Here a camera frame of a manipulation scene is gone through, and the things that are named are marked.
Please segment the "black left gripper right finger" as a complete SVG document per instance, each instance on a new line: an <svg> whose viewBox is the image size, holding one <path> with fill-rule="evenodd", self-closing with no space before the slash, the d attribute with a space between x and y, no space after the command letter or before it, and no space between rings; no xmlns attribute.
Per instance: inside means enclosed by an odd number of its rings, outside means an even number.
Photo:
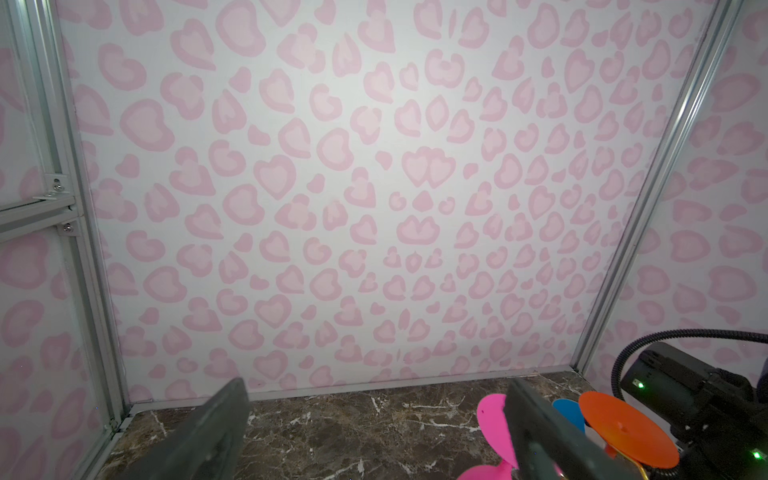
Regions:
<svg viewBox="0 0 768 480"><path fill-rule="evenodd" d="M506 391L503 414L524 479L636 479L633 469L611 459L522 379Z"/></svg>

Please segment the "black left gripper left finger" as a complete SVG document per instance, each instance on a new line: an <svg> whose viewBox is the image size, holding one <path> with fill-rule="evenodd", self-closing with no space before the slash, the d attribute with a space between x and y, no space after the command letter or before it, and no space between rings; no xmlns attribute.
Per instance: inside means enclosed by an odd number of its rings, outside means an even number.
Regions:
<svg viewBox="0 0 768 480"><path fill-rule="evenodd" d="M245 382L234 378L120 477L232 479L243 448L249 413Z"/></svg>

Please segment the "blue wine glass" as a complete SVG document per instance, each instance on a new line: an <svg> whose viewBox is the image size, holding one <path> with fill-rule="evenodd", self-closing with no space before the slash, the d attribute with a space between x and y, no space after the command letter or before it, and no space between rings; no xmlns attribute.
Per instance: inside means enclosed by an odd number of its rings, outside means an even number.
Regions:
<svg viewBox="0 0 768 480"><path fill-rule="evenodd" d="M586 423L579 403L569 399L554 400L552 406L582 433L586 432Z"/></svg>

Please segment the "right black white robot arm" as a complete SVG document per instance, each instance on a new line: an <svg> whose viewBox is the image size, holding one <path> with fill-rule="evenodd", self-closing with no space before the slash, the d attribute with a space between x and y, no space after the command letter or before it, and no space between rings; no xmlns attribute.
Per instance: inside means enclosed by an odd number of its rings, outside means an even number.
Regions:
<svg viewBox="0 0 768 480"><path fill-rule="evenodd" d="M627 393L669 424L682 448L677 479L767 477L767 378L754 387L664 342L620 377Z"/></svg>

